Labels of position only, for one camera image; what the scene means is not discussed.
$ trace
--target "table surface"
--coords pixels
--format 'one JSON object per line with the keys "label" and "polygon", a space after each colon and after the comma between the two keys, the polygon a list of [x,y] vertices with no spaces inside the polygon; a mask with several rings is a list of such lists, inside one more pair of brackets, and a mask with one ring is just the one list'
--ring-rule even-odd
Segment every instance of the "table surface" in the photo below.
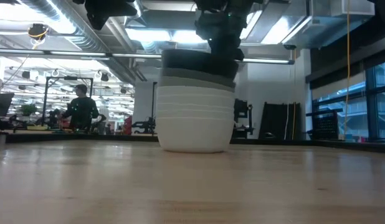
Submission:
{"label": "table surface", "polygon": [[385,223],[385,154],[56,141],[0,151],[2,223]]}

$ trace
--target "stacked bowls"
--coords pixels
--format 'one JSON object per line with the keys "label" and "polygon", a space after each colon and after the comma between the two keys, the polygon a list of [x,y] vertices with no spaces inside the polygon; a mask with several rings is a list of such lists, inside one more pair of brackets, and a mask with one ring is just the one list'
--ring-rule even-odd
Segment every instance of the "stacked bowls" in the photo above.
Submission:
{"label": "stacked bowls", "polygon": [[164,66],[156,94],[161,147],[174,152],[226,150],[234,128],[234,88],[229,77]]}

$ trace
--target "ceiling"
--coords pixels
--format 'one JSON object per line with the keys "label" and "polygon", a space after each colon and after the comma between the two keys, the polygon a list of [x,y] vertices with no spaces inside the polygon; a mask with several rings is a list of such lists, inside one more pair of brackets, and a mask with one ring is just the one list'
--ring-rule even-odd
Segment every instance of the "ceiling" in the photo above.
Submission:
{"label": "ceiling", "polygon": [[[126,31],[135,29],[141,23],[133,20],[127,20],[125,17],[111,18],[102,30],[93,30],[88,25],[86,10],[83,5],[76,5],[72,0],[52,0],[70,6],[76,12],[76,15],[82,19],[85,31],[97,39],[104,46],[107,52],[112,53],[152,53],[145,49],[141,44],[141,35],[132,35]],[[335,0],[343,4],[344,0]],[[146,21],[143,29],[165,30],[170,33],[170,41],[161,41],[153,39],[156,44],[156,53],[164,49],[191,49],[209,52],[210,48],[205,41],[197,39],[194,35],[194,20],[196,6],[192,1],[158,1],[142,0],[143,6],[141,18]],[[246,38],[242,40],[241,48],[246,57],[262,57],[273,59],[290,59],[291,53],[280,43],[288,39],[284,44],[294,44],[301,48],[321,47],[337,39],[339,35],[346,34],[346,19],[341,10],[336,9],[329,1],[322,0],[292,0],[290,4],[280,4],[280,1],[270,0],[265,7],[255,5],[252,8],[247,22],[248,28]],[[365,14],[357,12],[352,17],[352,29],[360,26],[371,13]],[[45,24],[51,28],[47,33],[44,42],[37,45],[27,35],[27,29],[33,23]],[[189,30],[188,35],[177,39],[175,37],[175,27],[181,27],[182,30]],[[43,14],[36,13],[35,10],[19,4],[0,4],[0,48],[7,49],[31,49],[36,47],[38,50],[65,50],[81,51],[80,47],[70,41],[76,38],[75,34],[60,33],[66,31],[62,26],[55,26],[48,22]],[[157,35],[145,35],[144,38],[154,38]],[[3,91],[16,92],[17,97],[14,100],[14,106],[25,103],[41,103],[44,92],[45,78],[58,75],[58,77],[75,76],[79,78],[92,78],[93,98],[98,101],[99,106],[109,106],[112,112],[112,118],[120,118],[124,113],[133,112],[134,90],[130,84],[133,82],[144,82],[147,80],[157,80],[161,62],[156,59],[138,59],[128,58],[117,59],[117,63],[125,69],[138,72],[130,72],[128,80],[130,83],[121,82],[122,78],[118,70],[109,67],[108,63],[97,58],[73,58],[72,60],[58,58],[24,58],[19,56],[1,57],[5,64]],[[27,71],[33,74],[33,78],[25,79],[22,72]],[[108,82],[101,82],[100,74],[107,73]],[[74,97],[72,87],[78,83],[84,83],[83,80],[69,81],[59,80],[49,89],[48,101],[51,101],[52,108],[63,108],[64,103],[69,102]],[[25,90],[20,90],[19,85],[24,85]],[[120,88],[127,87],[128,93],[121,94]]]}

